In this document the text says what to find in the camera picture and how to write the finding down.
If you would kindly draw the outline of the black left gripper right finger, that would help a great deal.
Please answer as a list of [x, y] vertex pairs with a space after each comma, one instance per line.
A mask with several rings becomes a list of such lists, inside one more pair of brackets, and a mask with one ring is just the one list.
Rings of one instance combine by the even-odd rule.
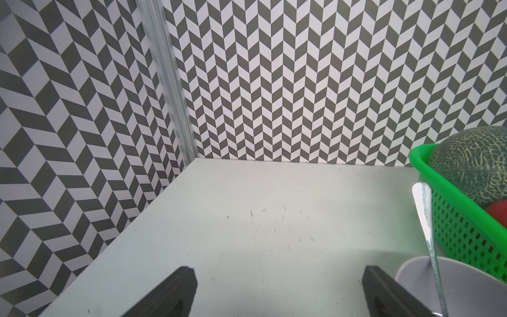
[[433, 316], [424, 304], [377, 265], [365, 267], [362, 286], [370, 316]]

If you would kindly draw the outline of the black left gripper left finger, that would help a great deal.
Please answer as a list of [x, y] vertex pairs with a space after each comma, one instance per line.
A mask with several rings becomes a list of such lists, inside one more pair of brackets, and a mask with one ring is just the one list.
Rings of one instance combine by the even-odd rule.
[[179, 267], [122, 316], [189, 316], [197, 287], [194, 269]]

